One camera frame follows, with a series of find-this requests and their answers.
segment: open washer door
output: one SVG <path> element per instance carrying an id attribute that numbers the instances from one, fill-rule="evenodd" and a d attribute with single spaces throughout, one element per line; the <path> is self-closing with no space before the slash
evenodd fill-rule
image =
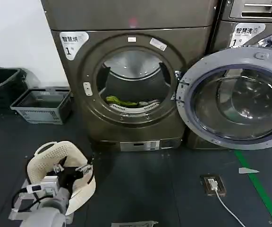
<path id="1" fill-rule="evenodd" d="M 181 79 L 176 99 L 201 138 L 233 149 L 272 147 L 272 50 L 239 47 L 202 58 Z"/>

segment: dark gray floor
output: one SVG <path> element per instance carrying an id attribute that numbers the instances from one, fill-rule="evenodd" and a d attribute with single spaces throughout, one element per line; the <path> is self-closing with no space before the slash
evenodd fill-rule
<path id="1" fill-rule="evenodd" d="M 0 116 L 0 227 L 8 220 L 10 200 L 25 178 L 25 163 L 49 141 L 69 140 L 86 156 L 92 151 L 74 113 L 65 125 L 32 125 L 20 116 Z M 272 200 L 272 149 L 244 153 Z M 223 201 L 247 227 L 269 227 L 272 220 L 231 151 L 191 151 L 181 147 L 152 153 L 95 154 L 97 190 L 75 213 L 72 226 L 109 227 L 111 222 L 154 220 L 160 227 L 238 227 L 216 197 L 204 194 L 200 175 L 222 176 Z"/>

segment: plastic laundry basket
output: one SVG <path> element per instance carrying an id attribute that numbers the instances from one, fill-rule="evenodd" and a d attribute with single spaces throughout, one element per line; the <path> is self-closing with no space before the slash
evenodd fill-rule
<path id="1" fill-rule="evenodd" d="M 42 151 L 45 147 L 50 145 L 52 145 L 50 148 Z M 81 151 L 69 141 L 46 143 L 38 148 L 27 166 L 31 184 L 39 183 L 48 172 L 53 170 L 53 164 L 57 164 L 65 156 L 68 157 L 64 164 L 66 167 L 83 166 L 88 163 L 87 158 Z M 93 170 L 87 173 L 82 179 L 78 179 L 74 182 L 73 194 L 69 200 L 66 215 L 76 211 L 94 194 L 96 188 L 95 177 L 93 176 L 89 182 L 92 174 Z"/>
<path id="2" fill-rule="evenodd" d="M 70 89 L 32 88 L 22 94 L 10 108 L 32 124 L 63 124 L 72 110 Z"/>
<path id="3" fill-rule="evenodd" d="M 26 72 L 16 68 L 0 68 L 0 113 L 12 113 L 10 105 L 27 90 Z"/>

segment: gray basket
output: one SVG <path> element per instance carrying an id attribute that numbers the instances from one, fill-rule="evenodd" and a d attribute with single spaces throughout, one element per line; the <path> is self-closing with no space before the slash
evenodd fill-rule
<path id="1" fill-rule="evenodd" d="M 22 94 L 10 108 L 32 124 L 63 124 L 71 112 L 70 90 L 32 88 Z"/>

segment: white wall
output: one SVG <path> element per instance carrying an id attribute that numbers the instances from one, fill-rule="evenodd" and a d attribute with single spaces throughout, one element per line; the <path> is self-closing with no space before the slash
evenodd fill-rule
<path id="1" fill-rule="evenodd" d="M 26 69 L 31 87 L 68 86 L 40 0 L 0 0 L 0 67 Z"/>

